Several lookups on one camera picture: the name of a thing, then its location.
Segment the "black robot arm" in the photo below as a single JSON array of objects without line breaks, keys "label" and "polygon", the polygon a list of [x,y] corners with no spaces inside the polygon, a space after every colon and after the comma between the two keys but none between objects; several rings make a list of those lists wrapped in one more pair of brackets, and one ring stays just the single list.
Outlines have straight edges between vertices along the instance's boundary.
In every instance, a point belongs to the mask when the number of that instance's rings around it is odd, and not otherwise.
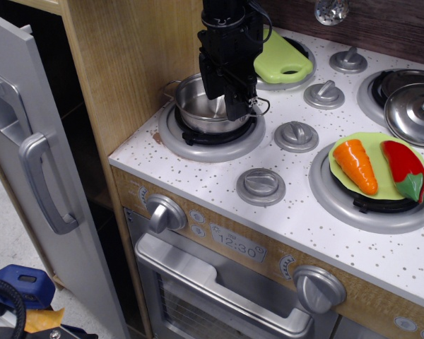
[{"label": "black robot arm", "polygon": [[204,1],[199,68],[208,99],[223,96],[227,119],[252,113],[254,60],[262,53],[265,11],[257,1]]}]

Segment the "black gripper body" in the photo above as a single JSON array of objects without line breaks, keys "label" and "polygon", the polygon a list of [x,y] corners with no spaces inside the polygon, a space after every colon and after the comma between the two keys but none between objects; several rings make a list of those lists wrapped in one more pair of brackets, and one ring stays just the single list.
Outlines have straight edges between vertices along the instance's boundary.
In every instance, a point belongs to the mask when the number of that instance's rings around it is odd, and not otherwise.
[{"label": "black gripper body", "polygon": [[263,49],[263,19],[260,13],[201,15],[206,28],[198,32],[200,53],[217,67],[225,85],[244,87],[257,83],[254,60]]}]

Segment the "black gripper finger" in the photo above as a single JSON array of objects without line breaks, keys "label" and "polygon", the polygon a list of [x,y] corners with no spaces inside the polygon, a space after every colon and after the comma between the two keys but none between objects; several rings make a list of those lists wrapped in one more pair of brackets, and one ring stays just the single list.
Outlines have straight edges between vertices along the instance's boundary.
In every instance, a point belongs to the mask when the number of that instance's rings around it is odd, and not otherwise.
[{"label": "black gripper finger", "polygon": [[224,79],[217,73],[217,67],[204,53],[199,55],[199,68],[207,98],[214,100],[224,95]]},{"label": "black gripper finger", "polygon": [[236,121],[253,112],[254,101],[257,98],[256,83],[243,88],[227,84],[224,96],[227,118]]}]

